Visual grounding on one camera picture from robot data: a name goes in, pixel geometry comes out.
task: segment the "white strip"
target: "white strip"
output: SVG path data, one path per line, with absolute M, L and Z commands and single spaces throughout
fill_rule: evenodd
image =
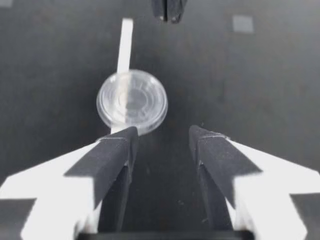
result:
M 134 28 L 134 22 L 130 18 L 124 18 L 122 20 L 121 27 L 121 37 L 120 37 L 120 46 L 119 46 L 119 56 L 118 56 L 118 65 L 117 65 L 117 73 L 127 73 L 130 69 L 130 56 L 131 56 L 131 45 L 132 45 L 132 33 Z M 122 96 L 122 102 L 128 102 L 128 88 L 130 82 L 121 80 L 117 78 L 117 86 L 115 88 L 115 99 L 114 102 L 119 101 L 119 96 Z M 127 109 L 123 109 L 123 116 L 126 116 Z M 112 124 L 111 126 L 111 134 L 117 133 L 123 129 L 126 129 L 126 118 L 123 117 L 122 124 L 116 125 Z
M 118 65 L 116 70 L 118 74 L 129 71 L 133 29 L 133 20 L 130 18 L 124 18 L 122 20 Z

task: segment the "black surface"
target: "black surface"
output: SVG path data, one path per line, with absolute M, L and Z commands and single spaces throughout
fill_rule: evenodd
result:
M 0 8 L 0 181 L 109 132 L 96 96 L 116 71 L 122 17 L 132 17 L 131 67 L 162 82 L 169 109 L 139 139 L 124 230 L 208 230 L 191 125 L 320 169 L 319 9 L 190 0 L 171 25 L 149 0 L 14 0 Z M 255 33 L 233 33 L 234 14 L 252 16 Z
M 292 201 L 306 227 L 305 240 L 318 239 L 320 236 L 320 193 L 291 194 Z
M 0 239 L 22 240 L 21 231 L 35 199 L 0 199 Z
M 78 240 L 253 240 L 248 231 L 81 234 Z

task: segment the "petri dish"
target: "petri dish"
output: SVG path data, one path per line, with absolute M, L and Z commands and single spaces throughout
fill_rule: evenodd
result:
M 105 80 L 97 95 L 96 107 L 111 129 L 134 126 L 139 135 L 144 135 L 163 122 L 168 99 L 158 79 L 145 71 L 131 69 Z

